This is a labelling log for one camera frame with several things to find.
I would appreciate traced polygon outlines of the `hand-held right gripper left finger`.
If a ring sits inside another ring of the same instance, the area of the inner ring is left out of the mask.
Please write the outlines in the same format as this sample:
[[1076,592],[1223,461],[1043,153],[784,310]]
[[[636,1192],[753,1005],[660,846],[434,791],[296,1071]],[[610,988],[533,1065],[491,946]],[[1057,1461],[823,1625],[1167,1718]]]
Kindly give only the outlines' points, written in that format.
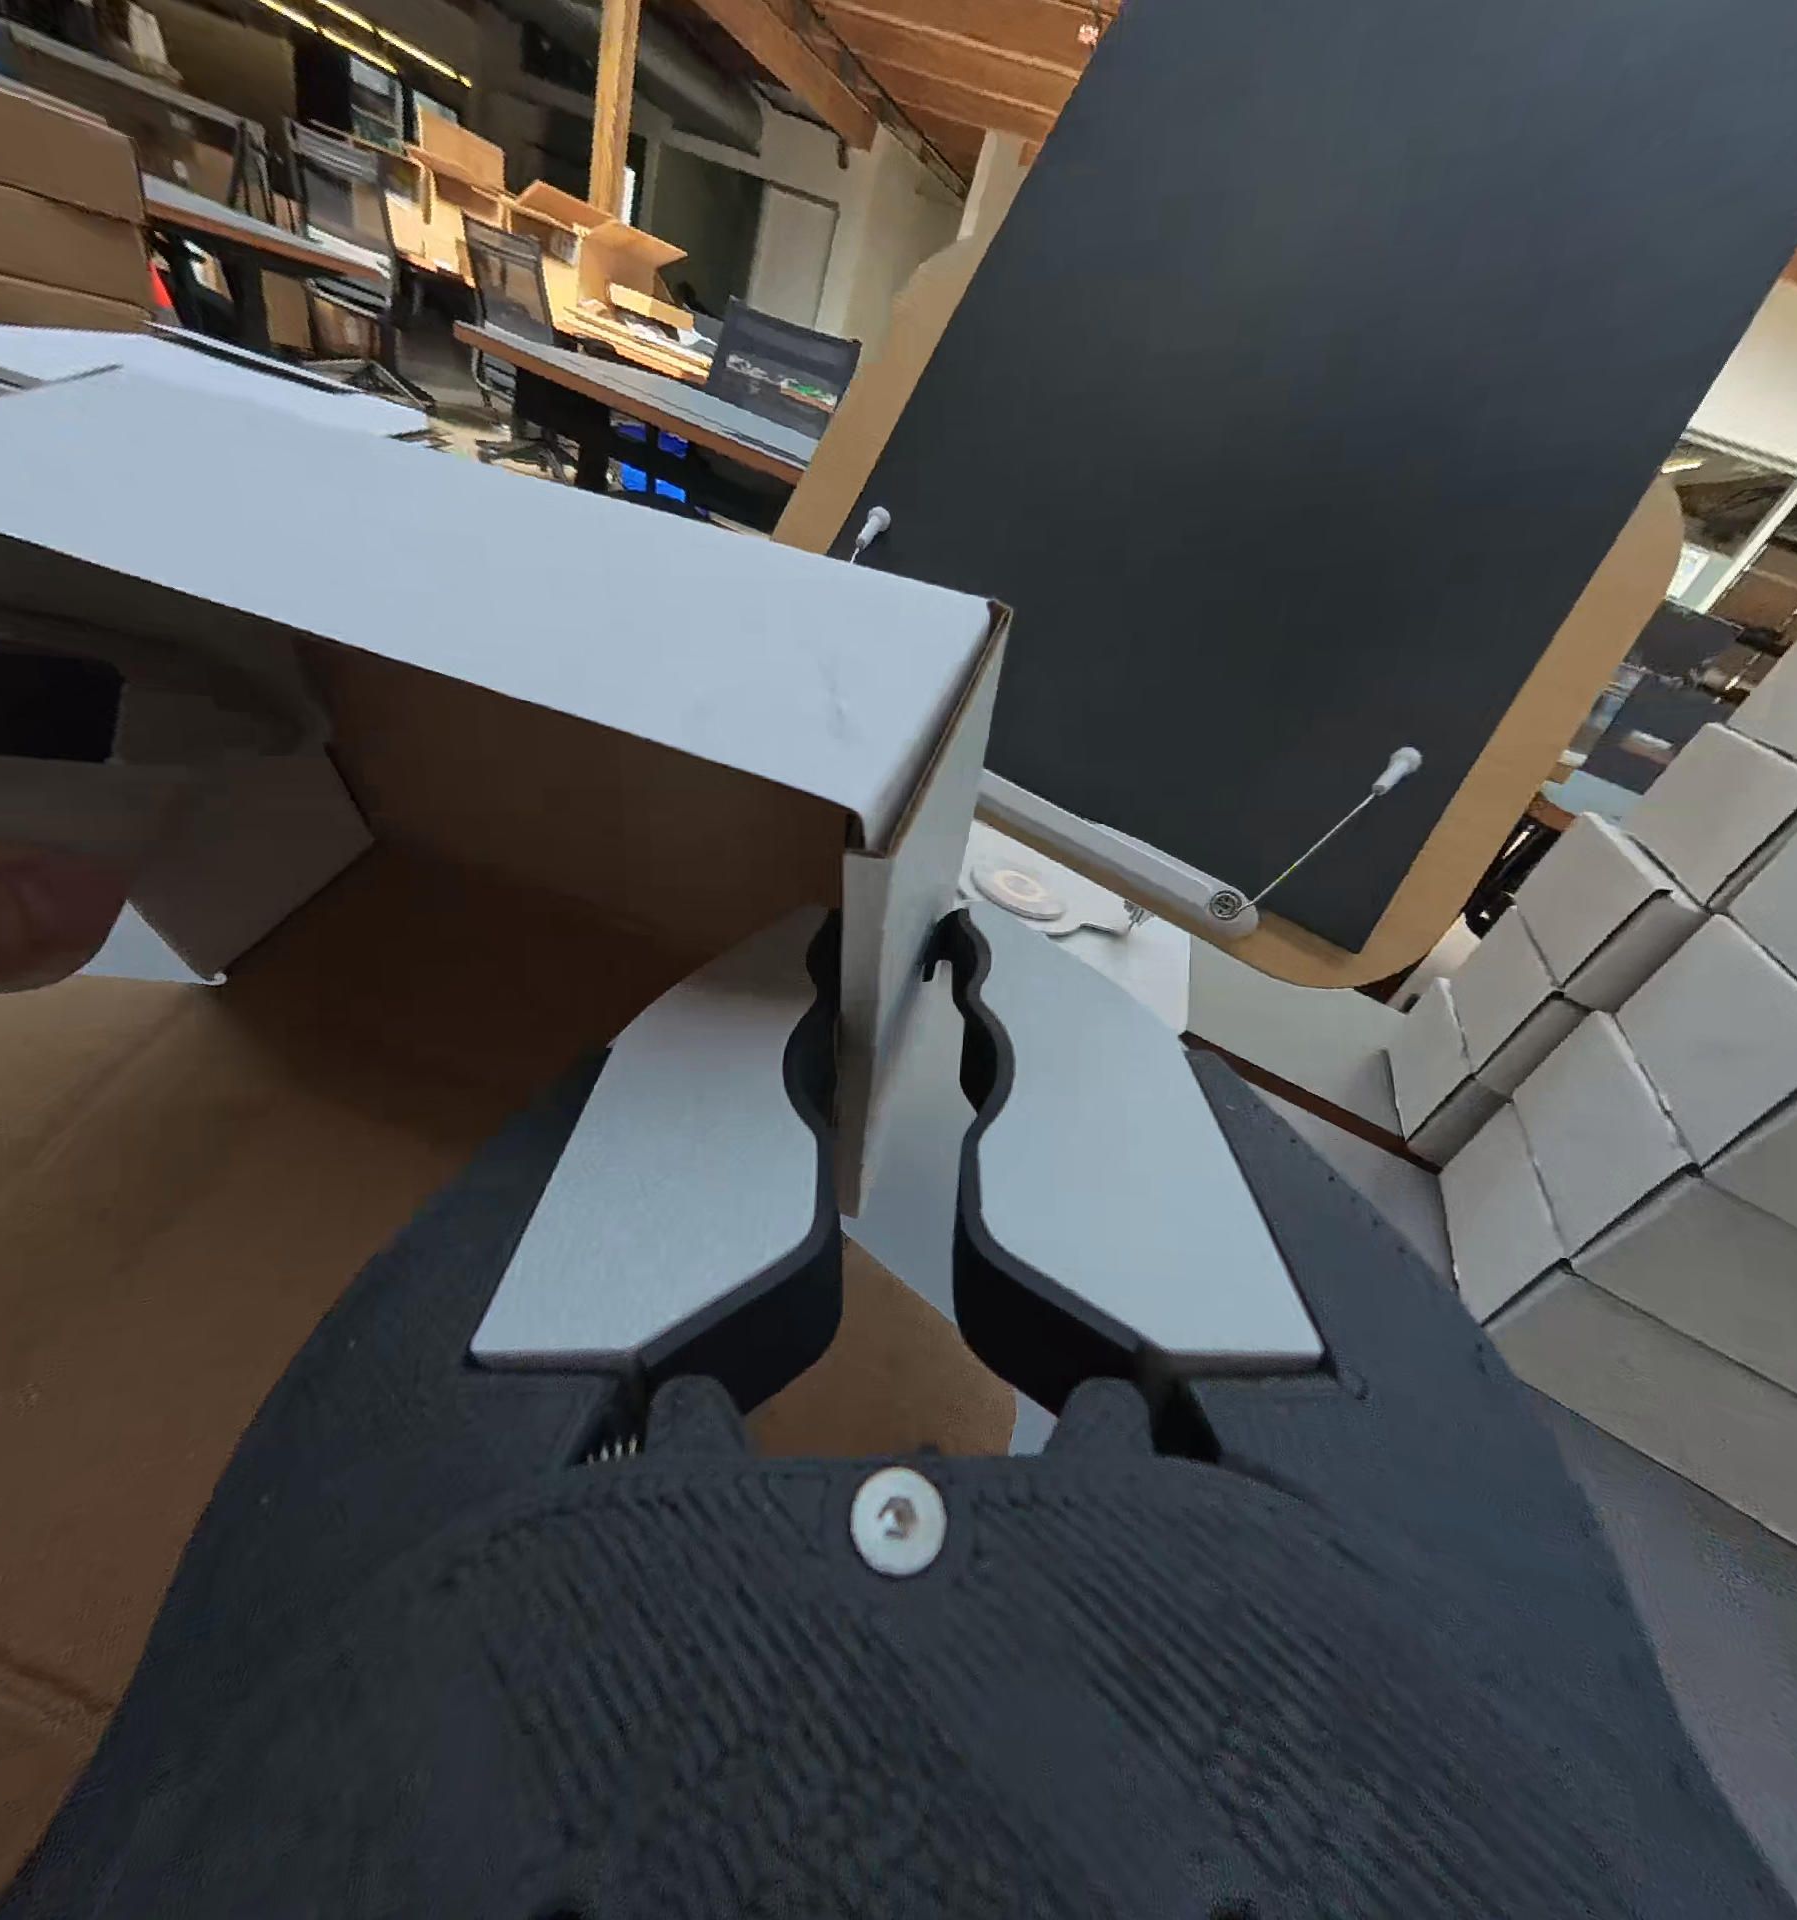
[[841,1324],[841,930],[802,906],[608,1044],[470,1340],[488,1372],[764,1405]]

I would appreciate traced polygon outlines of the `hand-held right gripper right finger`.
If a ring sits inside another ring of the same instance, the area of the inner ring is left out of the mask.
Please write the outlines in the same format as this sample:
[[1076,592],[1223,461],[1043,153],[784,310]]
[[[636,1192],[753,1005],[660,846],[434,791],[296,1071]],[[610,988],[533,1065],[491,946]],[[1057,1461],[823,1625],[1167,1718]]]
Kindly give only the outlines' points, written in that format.
[[953,1214],[956,1325],[1059,1415],[1092,1382],[1171,1415],[1204,1379],[1328,1365],[1290,1264],[1179,1032],[992,906],[938,923],[971,1122]]

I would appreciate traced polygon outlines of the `white cardboard mailer box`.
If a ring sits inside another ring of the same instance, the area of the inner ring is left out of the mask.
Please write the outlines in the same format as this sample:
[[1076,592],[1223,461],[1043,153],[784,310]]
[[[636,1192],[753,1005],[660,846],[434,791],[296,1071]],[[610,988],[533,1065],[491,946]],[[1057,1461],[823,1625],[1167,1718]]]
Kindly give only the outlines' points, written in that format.
[[0,997],[0,1893],[134,1676],[234,1449],[311,1440],[253,1570],[434,1531],[608,1392],[467,1349],[597,1056],[835,912],[841,1193],[950,910],[1005,611],[269,402],[93,373],[0,399],[0,639],[126,680],[59,836],[152,833],[201,984]]

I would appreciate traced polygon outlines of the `open brown cardboard box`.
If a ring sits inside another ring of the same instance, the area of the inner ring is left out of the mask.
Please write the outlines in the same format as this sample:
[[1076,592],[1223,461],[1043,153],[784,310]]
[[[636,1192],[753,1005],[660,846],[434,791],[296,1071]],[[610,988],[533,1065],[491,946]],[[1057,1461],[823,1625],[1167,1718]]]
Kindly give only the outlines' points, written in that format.
[[549,318],[572,331],[576,317],[631,317],[695,332],[692,314],[669,299],[665,271],[686,253],[588,205],[547,182],[503,200],[506,229],[539,246]]
[[411,270],[470,290],[470,229],[511,231],[502,149],[442,110],[418,105],[405,173],[405,187],[387,191],[396,253]]

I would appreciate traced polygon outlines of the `person's left hand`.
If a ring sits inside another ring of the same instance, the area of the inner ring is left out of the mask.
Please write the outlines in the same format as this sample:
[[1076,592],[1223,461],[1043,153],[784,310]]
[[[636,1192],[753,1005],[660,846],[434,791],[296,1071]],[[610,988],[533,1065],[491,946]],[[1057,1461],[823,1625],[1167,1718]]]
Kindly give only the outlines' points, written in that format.
[[129,868],[88,855],[0,845],[0,994],[48,988],[107,943]]

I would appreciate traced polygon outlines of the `stack of flat white cardboard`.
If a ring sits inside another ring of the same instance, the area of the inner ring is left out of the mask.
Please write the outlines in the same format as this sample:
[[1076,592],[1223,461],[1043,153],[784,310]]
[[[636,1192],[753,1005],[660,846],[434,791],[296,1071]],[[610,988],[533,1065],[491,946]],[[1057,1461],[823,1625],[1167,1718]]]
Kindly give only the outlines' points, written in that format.
[[172,390],[261,405],[379,440],[415,443],[431,433],[431,418],[412,405],[371,396],[290,362],[192,332],[0,324],[0,390],[31,390],[99,373],[124,373]]

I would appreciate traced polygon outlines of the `wooden desk with black legs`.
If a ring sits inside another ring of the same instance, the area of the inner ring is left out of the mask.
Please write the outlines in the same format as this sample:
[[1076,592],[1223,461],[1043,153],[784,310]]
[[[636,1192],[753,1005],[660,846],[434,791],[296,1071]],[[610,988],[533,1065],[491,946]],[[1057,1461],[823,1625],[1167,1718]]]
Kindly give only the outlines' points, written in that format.
[[[346,378],[434,417],[434,399],[396,367],[396,270],[387,254],[290,232],[156,177],[142,177],[142,213],[146,236],[163,251],[167,287],[186,340],[238,346],[279,369],[284,362],[269,332],[263,277],[288,277],[308,290],[311,301],[326,301],[373,328],[368,358],[321,362],[330,378]],[[201,290],[192,253],[218,259],[223,271],[229,307],[229,332],[223,337],[207,331],[214,310]]]

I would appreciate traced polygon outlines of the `stack of large brown cartons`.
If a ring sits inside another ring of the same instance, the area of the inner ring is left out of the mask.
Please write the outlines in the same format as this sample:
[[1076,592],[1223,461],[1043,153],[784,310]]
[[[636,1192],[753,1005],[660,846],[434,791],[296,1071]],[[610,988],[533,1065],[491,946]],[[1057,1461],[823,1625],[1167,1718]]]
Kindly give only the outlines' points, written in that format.
[[0,324],[142,332],[152,320],[131,143],[0,82]]

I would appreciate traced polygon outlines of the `stack of white folded boxes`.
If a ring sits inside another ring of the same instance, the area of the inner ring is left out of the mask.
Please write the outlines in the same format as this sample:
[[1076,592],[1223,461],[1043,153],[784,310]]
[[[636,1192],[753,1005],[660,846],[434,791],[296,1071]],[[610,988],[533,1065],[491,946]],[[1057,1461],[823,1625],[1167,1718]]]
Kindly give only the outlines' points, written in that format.
[[1388,1071],[1510,1367],[1797,1548],[1797,641],[1558,839]]

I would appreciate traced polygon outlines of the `black mesh office chair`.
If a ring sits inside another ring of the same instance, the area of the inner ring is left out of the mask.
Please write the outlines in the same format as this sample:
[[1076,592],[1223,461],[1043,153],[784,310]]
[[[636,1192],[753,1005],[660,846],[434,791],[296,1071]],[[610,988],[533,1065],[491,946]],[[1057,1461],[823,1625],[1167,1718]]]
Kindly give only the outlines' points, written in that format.
[[285,161],[301,205],[301,237],[343,253],[363,280],[305,280],[311,351],[338,380],[373,390],[434,413],[431,391],[398,365],[398,254],[383,203],[377,149],[285,122]]
[[862,358],[862,342],[726,304],[704,391],[818,439]]
[[[549,318],[549,297],[543,274],[543,251],[535,241],[462,215],[462,237],[470,274],[476,290],[478,328],[514,335],[535,348],[559,348]],[[520,461],[543,468],[552,479],[572,478],[572,458],[555,433],[526,421],[517,410],[517,373],[482,348],[471,351],[471,380],[483,405],[506,410],[509,439],[478,443],[478,461]]]

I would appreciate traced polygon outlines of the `grey top desk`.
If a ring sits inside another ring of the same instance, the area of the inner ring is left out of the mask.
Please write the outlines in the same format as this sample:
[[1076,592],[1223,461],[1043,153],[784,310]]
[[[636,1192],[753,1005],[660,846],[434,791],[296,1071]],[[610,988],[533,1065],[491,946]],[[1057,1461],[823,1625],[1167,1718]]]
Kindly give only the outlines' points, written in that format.
[[[816,440],[673,378],[454,324],[467,351],[482,348],[517,373],[517,410],[569,450],[574,488],[667,517],[773,535],[807,476]],[[692,507],[665,509],[616,493],[605,479],[608,417],[660,425],[692,446]]]

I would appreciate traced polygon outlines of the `wooden post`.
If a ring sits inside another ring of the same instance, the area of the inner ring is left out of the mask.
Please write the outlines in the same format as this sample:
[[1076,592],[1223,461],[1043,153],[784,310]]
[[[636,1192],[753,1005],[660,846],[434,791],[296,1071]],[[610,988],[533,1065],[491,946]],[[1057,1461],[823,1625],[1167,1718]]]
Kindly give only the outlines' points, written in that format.
[[631,114],[638,82],[638,34],[638,0],[598,2],[588,203],[604,208],[616,220],[625,213]]

